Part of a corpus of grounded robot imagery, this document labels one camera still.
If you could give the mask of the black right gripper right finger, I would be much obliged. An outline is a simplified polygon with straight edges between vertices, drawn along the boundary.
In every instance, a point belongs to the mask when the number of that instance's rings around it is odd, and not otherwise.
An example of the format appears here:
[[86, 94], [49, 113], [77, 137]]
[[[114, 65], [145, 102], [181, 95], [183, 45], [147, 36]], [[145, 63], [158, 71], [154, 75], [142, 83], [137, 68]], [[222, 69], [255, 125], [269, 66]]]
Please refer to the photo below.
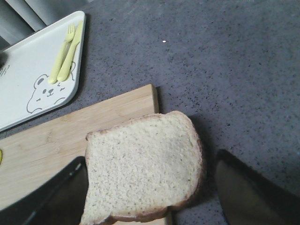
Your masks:
[[215, 182], [229, 225], [298, 225], [300, 198], [226, 150], [216, 155]]

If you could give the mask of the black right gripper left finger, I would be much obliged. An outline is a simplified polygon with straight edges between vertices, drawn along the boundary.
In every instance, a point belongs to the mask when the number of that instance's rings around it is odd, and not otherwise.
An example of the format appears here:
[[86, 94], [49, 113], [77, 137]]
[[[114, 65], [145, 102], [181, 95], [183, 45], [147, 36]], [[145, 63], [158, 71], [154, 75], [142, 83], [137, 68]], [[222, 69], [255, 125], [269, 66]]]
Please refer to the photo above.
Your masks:
[[0, 212], [2, 225], [78, 225], [88, 190], [84, 157]]

